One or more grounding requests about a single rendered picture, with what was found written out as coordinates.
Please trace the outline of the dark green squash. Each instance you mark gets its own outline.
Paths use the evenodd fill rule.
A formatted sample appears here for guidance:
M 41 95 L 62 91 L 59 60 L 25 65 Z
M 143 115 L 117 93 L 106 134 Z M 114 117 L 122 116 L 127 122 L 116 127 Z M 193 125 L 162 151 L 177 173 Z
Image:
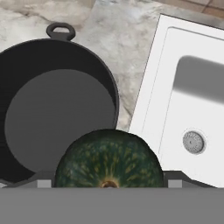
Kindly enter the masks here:
M 139 136 L 118 129 L 92 131 L 75 140 L 59 161 L 56 187 L 162 187 L 157 156 Z

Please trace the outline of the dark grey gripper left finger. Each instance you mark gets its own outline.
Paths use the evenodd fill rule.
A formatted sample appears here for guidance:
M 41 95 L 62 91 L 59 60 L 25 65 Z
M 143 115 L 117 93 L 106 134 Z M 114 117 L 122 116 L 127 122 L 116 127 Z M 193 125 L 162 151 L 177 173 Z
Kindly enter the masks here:
M 8 184 L 6 188 L 52 188 L 54 175 L 54 171 L 40 171 L 26 180 L 19 181 L 15 184 Z

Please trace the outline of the white sink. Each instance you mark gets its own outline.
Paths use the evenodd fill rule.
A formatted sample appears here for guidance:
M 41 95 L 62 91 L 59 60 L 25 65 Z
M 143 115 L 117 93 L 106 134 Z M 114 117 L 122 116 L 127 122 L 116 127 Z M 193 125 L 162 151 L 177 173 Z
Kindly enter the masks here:
M 164 170 L 224 188 L 224 30 L 160 16 L 129 130 Z

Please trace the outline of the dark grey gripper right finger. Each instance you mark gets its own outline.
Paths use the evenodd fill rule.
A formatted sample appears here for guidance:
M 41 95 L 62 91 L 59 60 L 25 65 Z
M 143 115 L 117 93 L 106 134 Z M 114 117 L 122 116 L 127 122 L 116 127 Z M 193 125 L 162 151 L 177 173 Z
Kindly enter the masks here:
M 164 186 L 167 188 L 213 188 L 197 180 L 193 180 L 182 171 L 164 171 Z

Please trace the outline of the black pot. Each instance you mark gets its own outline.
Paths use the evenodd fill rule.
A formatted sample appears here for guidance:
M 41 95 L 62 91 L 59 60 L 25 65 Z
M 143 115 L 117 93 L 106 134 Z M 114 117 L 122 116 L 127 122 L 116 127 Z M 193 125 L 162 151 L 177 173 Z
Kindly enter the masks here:
M 69 144 L 116 127 L 119 96 L 106 64 L 67 23 L 0 52 L 0 179 L 51 178 Z

